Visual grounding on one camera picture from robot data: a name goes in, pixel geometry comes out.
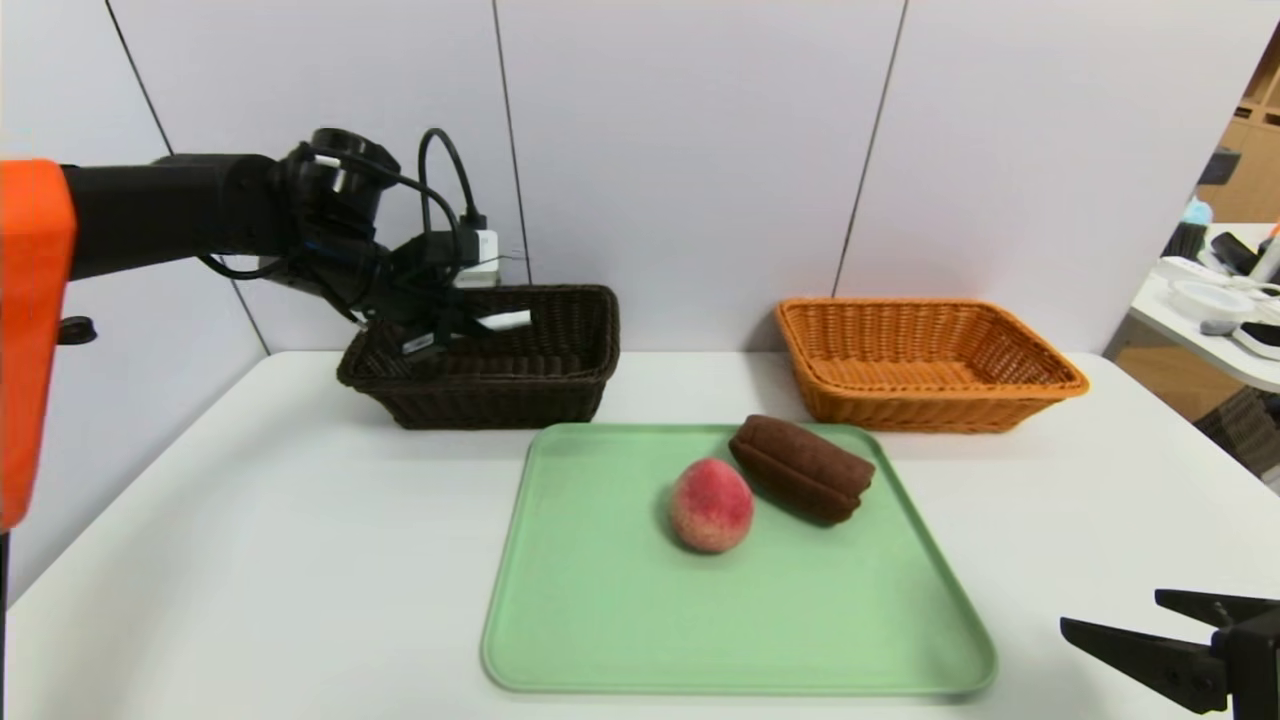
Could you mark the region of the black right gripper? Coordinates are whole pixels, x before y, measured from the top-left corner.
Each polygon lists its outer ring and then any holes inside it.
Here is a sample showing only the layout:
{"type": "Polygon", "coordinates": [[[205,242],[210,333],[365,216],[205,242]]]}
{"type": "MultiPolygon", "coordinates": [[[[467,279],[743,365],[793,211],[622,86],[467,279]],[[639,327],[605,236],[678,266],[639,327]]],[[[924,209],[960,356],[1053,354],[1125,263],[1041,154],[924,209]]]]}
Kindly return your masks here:
{"type": "Polygon", "coordinates": [[[1162,588],[1155,602],[1221,629],[1220,659],[1208,644],[1071,618],[1059,629],[1069,644],[1193,714],[1226,710],[1229,689],[1235,719],[1279,719],[1279,600],[1162,588]]]}

